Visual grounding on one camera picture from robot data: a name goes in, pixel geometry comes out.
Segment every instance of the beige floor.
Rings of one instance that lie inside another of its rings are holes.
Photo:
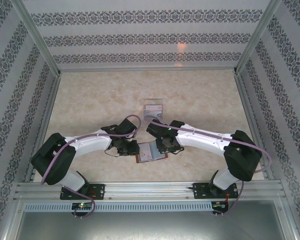
[[[248,123],[231,70],[120,71],[64,73],[47,137],[80,136],[119,124],[127,115],[143,116],[143,99],[162,98],[165,123],[183,121],[218,133],[243,130]],[[143,122],[138,142],[153,141]],[[164,160],[136,164],[95,151],[75,158],[71,169],[91,182],[206,181],[226,167],[223,157],[194,147]],[[262,173],[254,179],[263,179]]]

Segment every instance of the wall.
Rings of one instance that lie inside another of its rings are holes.
[[[55,76],[8,0],[0,0],[0,226],[23,182]]]
[[[241,77],[300,232],[300,0],[280,3]]]
[[[62,71],[235,67],[269,0],[25,0]]]

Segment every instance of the mounting plate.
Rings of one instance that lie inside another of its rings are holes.
[[[104,184],[89,184],[87,196],[93,200],[103,200],[105,196],[105,185]],[[61,200],[87,200],[85,197],[79,196],[64,187],[61,188],[60,193]]]
[[[192,184],[194,199],[226,199],[226,193],[229,194],[229,199],[238,197],[237,184],[231,184],[227,190],[224,190],[219,196],[215,196],[209,191],[208,182],[195,182]]]

